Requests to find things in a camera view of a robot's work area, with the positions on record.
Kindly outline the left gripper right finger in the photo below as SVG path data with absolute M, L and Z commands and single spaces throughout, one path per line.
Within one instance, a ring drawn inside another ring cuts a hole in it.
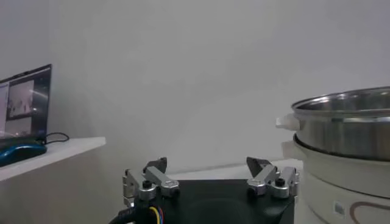
M 296 197 L 299 190 L 299 173 L 295 167 L 280 170 L 266 159 L 246 158 L 252 178 L 247 180 L 247 191 L 252 198 L 270 193 L 274 198 Z

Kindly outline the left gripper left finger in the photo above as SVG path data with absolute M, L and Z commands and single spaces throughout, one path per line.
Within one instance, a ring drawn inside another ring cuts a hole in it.
M 168 177 L 165 172 L 168 166 L 166 157 L 149 161 L 142 170 L 125 170 L 122 176 L 122 194 L 124 205 L 135 206 L 135 202 L 150 202 L 162 197 L 176 198 L 180 194 L 180 184 Z

